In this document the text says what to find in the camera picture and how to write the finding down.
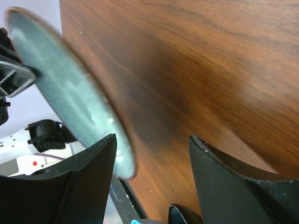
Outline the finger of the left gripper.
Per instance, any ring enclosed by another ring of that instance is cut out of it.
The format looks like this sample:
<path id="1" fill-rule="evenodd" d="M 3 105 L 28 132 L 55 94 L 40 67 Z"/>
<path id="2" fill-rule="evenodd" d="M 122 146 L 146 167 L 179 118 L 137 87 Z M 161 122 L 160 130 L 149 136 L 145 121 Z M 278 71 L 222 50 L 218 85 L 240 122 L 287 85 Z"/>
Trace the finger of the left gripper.
<path id="1" fill-rule="evenodd" d="M 40 77 L 40 73 L 32 67 L 24 65 L 15 52 L 13 62 L 9 66 L 12 68 L 12 73 L 8 76 L 8 82 L 13 86 L 13 97 L 33 85 Z"/>

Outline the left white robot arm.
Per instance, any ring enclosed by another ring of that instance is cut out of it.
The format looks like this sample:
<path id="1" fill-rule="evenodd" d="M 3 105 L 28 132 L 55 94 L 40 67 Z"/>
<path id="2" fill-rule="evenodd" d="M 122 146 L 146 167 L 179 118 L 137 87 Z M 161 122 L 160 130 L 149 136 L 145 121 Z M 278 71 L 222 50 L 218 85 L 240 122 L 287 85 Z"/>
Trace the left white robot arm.
<path id="1" fill-rule="evenodd" d="M 11 40 L 4 28 L 0 29 L 0 123 L 8 121 L 7 98 L 13 98 L 36 80 L 32 70 L 18 59 Z M 65 149 L 67 144 L 76 139 L 58 121 L 40 120 L 29 124 L 26 128 L 0 140 L 0 162 L 17 159 L 21 156 L 44 156 L 44 152 L 52 149 Z"/>

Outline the dark blue glazed plate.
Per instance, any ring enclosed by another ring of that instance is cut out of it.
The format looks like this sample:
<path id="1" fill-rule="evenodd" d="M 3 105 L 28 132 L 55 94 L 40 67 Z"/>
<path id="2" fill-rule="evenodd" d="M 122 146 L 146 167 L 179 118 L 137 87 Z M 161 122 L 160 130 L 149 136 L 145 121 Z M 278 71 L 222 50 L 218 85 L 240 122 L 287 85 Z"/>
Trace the dark blue glazed plate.
<path id="1" fill-rule="evenodd" d="M 114 174 L 134 178 L 135 152 L 123 121 L 78 53 L 50 24 L 24 8 L 9 8 L 7 24 L 17 56 L 33 69 L 38 90 L 72 135 L 87 148 L 114 133 Z"/>

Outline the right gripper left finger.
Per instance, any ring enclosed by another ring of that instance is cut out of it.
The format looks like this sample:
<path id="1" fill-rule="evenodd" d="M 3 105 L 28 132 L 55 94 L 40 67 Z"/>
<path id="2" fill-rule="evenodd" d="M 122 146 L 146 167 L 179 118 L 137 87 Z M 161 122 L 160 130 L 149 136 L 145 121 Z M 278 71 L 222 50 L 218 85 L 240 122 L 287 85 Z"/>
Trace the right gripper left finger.
<path id="1" fill-rule="evenodd" d="M 104 220 L 117 141 L 94 145 L 32 175 L 0 178 L 3 224 L 100 224 Z"/>

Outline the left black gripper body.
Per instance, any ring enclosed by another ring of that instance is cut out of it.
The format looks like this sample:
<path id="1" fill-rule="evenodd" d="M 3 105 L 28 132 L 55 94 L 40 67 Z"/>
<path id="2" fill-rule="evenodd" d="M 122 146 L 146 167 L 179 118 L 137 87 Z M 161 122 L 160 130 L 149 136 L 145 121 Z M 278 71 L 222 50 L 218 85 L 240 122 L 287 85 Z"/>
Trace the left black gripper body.
<path id="1" fill-rule="evenodd" d="M 12 98 L 12 85 L 8 82 L 8 76 L 12 73 L 9 66 L 14 59 L 14 48 L 8 37 L 8 31 L 0 28 L 0 125 L 8 121 L 9 115 L 7 108 L 10 103 L 6 98 Z"/>

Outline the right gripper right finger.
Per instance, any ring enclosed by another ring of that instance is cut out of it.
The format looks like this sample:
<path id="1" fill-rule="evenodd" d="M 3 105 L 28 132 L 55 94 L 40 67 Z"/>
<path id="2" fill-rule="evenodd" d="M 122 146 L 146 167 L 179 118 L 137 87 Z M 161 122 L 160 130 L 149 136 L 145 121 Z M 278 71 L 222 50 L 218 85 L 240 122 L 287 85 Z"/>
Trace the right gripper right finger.
<path id="1" fill-rule="evenodd" d="M 299 181 L 251 166 L 196 135 L 188 150 L 205 224 L 297 224 Z"/>

